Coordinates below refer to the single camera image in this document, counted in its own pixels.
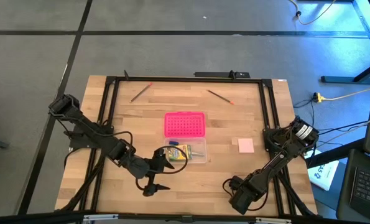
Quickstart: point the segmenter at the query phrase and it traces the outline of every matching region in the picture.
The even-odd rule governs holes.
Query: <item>clear plastic box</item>
[[[179,145],[190,145],[192,149],[192,156],[188,158],[189,164],[201,164],[207,161],[207,145],[205,138],[165,138],[164,145],[168,146],[170,141],[176,141]],[[171,163],[184,163],[184,160],[170,160],[167,153],[167,159]]]

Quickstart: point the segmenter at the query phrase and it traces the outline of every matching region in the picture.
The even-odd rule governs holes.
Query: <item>yellow cable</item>
[[[297,12],[299,11],[299,8],[298,8],[298,4],[294,1],[294,0],[290,0],[290,2],[292,2],[292,4],[294,4],[295,6],[295,9],[297,10]],[[302,22],[301,21],[301,16],[297,16],[298,17],[298,21],[299,23],[301,23],[302,25],[308,25],[308,24],[311,24],[313,22],[315,22],[318,18],[320,18],[324,13],[326,13],[326,11],[334,4],[334,2],[336,2],[336,0],[333,0],[331,2],[331,4],[326,8],[326,10],[324,10],[316,19],[310,21],[310,22]]]
[[[339,99],[342,99],[342,98],[345,98],[345,97],[348,97],[348,96],[353,96],[353,95],[356,95],[358,93],[362,93],[362,92],[369,91],[369,90],[370,90],[370,88],[365,89],[365,90],[361,90],[361,91],[357,91],[356,93],[351,93],[351,94],[348,94],[348,95],[345,95],[345,96],[339,96],[339,97],[336,97],[336,98],[325,98],[325,97],[321,96],[321,100],[339,100]]]

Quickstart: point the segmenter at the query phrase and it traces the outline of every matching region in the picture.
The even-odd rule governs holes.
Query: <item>wooden table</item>
[[[90,120],[96,121],[104,89],[105,76],[90,76],[81,104],[81,110]],[[172,111],[202,111],[206,115],[207,163],[189,164],[175,175],[157,175],[155,183],[171,190],[158,191],[154,196],[144,197],[135,186],[135,178],[126,169],[116,167],[106,160],[98,200],[98,212],[193,214],[193,215],[240,215],[229,204],[229,195],[223,191],[224,180],[260,169],[269,161],[264,149],[262,129],[264,122],[257,84],[251,83],[187,83],[154,82],[133,103],[129,100],[139,93],[148,82],[120,82],[114,109],[115,131],[130,131],[134,135],[136,154],[152,157],[163,145],[164,114]],[[289,88],[285,80],[273,80],[274,94],[281,126],[294,119]],[[208,93],[212,90],[234,101],[231,105]],[[272,114],[269,107],[269,121]],[[119,136],[129,140],[125,135]],[[252,138],[255,153],[240,154],[238,138]],[[68,203],[84,181],[90,150],[73,153],[67,161],[56,203],[61,208]],[[293,188],[307,207],[317,212],[307,174],[305,161],[298,157],[288,165]],[[145,185],[147,179],[140,180]],[[86,208],[90,208],[93,186],[88,192]],[[282,188],[284,210],[288,203]],[[260,206],[263,200],[251,204]],[[266,205],[246,215],[277,216],[275,193],[272,182]]]

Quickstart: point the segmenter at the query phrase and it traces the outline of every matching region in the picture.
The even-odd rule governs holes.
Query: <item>metal bracket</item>
[[[233,79],[233,74],[231,72],[195,72],[194,75],[195,77],[210,77],[210,78],[232,78]],[[251,78],[248,72],[234,72],[234,79],[236,78]]]
[[[279,151],[275,150],[276,147],[274,147],[270,141],[267,140],[269,137],[270,133],[277,131],[277,129],[263,129],[262,130],[262,135],[264,137],[264,144],[266,151],[269,152],[270,155],[275,156]]]
[[[182,215],[183,223],[192,223],[194,222],[193,215]]]
[[[114,220],[118,219],[118,214],[107,215],[84,215],[84,222],[97,221],[97,220]]]
[[[236,81],[236,73],[237,72],[234,72],[233,70],[230,70],[228,78],[231,78],[233,81]]]
[[[127,71],[125,71],[125,70],[124,70],[124,76],[125,76],[125,79],[126,79],[127,81],[129,81],[129,75],[128,75]]]
[[[112,76],[108,76],[106,77],[106,85],[111,85],[114,83],[114,81],[116,81],[116,77],[112,77]]]
[[[291,220],[281,218],[259,218],[256,217],[256,223],[270,223],[270,224],[291,224]]]
[[[261,79],[261,81],[262,81],[263,84],[265,84],[266,87],[273,88],[273,83],[272,83],[271,79],[263,78],[263,79]]]

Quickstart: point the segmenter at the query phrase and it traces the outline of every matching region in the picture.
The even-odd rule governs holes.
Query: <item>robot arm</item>
[[[310,150],[318,140],[318,131],[296,117],[286,128],[265,129],[266,148],[275,152],[275,157],[262,169],[255,170],[244,180],[233,176],[229,181],[235,191],[229,203],[241,214],[245,214],[251,202],[259,200],[266,192],[269,181],[293,158]]]
[[[60,121],[69,121],[75,124],[90,141],[93,141],[101,148],[101,157],[106,156],[118,167],[123,166],[135,179],[148,177],[148,184],[144,188],[138,187],[143,190],[143,195],[151,196],[158,190],[169,189],[153,183],[154,176],[158,173],[163,173],[164,167],[174,168],[166,159],[164,147],[154,151],[151,159],[141,158],[135,155],[136,149],[127,141],[118,139],[113,134],[106,133],[100,125],[93,123],[84,116],[79,109],[79,105],[78,100],[73,96],[63,95],[49,105],[49,113]]]

